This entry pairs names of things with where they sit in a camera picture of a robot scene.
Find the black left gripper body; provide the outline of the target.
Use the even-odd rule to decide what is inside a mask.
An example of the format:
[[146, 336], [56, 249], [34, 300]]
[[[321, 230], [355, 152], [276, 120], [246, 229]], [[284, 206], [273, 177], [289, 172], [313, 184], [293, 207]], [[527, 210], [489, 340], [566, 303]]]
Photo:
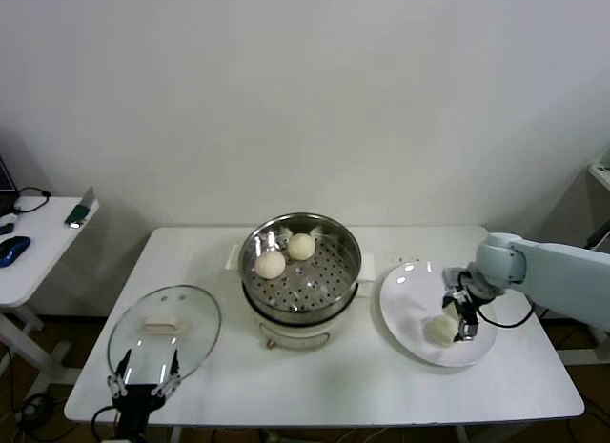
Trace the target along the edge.
[[116, 436], [142, 436], [146, 431], [150, 415], [165, 404], [163, 394], [154, 393], [154, 384], [132, 384], [126, 386], [126, 395], [119, 394], [112, 400], [119, 411]]

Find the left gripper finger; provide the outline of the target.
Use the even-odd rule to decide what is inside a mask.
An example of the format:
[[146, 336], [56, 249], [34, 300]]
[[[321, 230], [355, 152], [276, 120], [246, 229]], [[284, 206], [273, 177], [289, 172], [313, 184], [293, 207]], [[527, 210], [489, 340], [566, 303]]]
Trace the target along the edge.
[[159, 384], [151, 391], [151, 396], [171, 396], [180, 385], [178, 352], [173, 352], [169, 364], [161, 368]]
[[124, 379], [131, 354], [132, 350], [127, 349], [123, 358], [118, 362], [116, 369], [107, 378], [107, 383], [111, 391], [111, 396], [126, 396], [128, 394]]

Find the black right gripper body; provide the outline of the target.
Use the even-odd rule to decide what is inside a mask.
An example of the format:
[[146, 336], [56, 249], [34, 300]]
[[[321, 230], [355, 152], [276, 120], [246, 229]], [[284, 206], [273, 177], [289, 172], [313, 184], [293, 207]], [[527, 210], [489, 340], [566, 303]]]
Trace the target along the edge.
[[468, 298], [473, 302], [481, 302], [481, 297], [474, 287], [478, 269], [476, 266], [467, 268], [448, 267], [441, 272], [445, 294], [442, 302], [449, 303], [451, 300]]

